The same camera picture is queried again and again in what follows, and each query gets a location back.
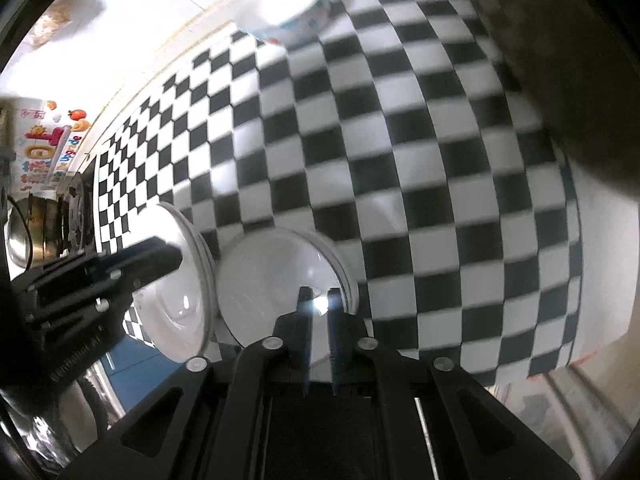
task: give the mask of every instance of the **black cable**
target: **black cable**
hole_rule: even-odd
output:
[[[31,268],[31,262],[33,261],[33,239],[31,238],[31,232],[29,231],[27,220],[22,214],[22,211],[20,211],[18,203],[14,200],[14,197],[7,195],[6,199],[15,207],[18,215],[20,216],[20,220],[22,220],[22,224],[24,225],[24,230],[27,232],[27,239],[29,241],[29,257],[27,258],[27,266],[24,268],[24,270],[29,270]]]

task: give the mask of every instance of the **bowl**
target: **bowl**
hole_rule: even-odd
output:
[[[329,22],[329,0],[244,0],[240,30],[285,48],[313,41]]]

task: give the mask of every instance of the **bolt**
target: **bolt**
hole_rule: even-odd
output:
[[[106,312],[107,309],[109,308],[109,301],[106,299],[100,299],[98,298],[97,300],[95,300],[95,309],[98,312]]]
[[[448,357],[436,357],[433,361],[433,366],[441,372],[450,372],[453,370],[453,361]]]
[[[373,350],[378,346],[378,340],[373,337],[363,337],[358,341],[358,346],[363,350]]]
[[[262,346],[264,346],[267,350],[277,350],[282,345],[284,345],[284,341],[276,336],[268,337],[262,342]]]
[[[187,361],[187,370],[201,372],[207,367],[208,361],[204,357],[192,357]]]

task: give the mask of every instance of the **black and white checkered surface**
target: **black and white checkered surface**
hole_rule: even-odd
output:
[[[102,248],[159,201],[215,257],[253,229],[318,230],[369,329],[405,354],[450,356],[484,384],[566,364],[572,176],[469,0],[334,0],[333,14],[289,53],[214,36],[142,94],[99,155]]]

